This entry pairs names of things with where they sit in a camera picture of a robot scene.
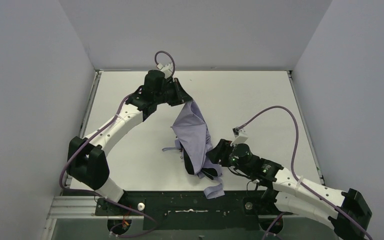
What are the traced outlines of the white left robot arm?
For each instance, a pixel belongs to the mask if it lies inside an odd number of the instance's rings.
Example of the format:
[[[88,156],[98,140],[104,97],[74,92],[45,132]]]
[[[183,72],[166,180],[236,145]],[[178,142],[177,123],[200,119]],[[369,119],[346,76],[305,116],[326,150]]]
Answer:
[[[126,192],[110,178],[108,153],[130,130],[153,114],[158,105],[174,107],[192,100],[178,78],[160,70],[148,71],[143,85],[122,100],[112,118],[86,137],[76,136],[70,141],[62,173],[87,185],[87,193],[119,203]]]

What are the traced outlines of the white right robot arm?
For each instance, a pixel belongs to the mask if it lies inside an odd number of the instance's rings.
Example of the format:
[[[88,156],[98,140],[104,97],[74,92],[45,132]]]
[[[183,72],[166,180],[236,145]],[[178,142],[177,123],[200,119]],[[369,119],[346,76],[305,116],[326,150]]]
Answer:
[[[317,221],[343,240],[370,239],[367,228],[373,214],[356,189],[334,189],[298,177],[281,164],[253,154],[245,143],[232,145],[221,139],[206,156],[213,164],[233,167],[257,185],[266,187],[262,202],[279,212]]]

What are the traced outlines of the purple folding umbrella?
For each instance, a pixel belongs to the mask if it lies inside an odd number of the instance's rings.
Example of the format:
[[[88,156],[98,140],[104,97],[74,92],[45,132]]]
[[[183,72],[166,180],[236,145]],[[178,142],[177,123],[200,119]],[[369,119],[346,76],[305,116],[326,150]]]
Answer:
[[[213,149],[213,145],[208,125],[198,104],[195,101],[187,102],[171,128],[176,136],[174,147],[165,147],[162,151],[181,151],[181,158],[189,175],[218,182],[217,185],[208,186],[203,190],[207,199],[224,196],[222,168],[212,163],[206,155]]]

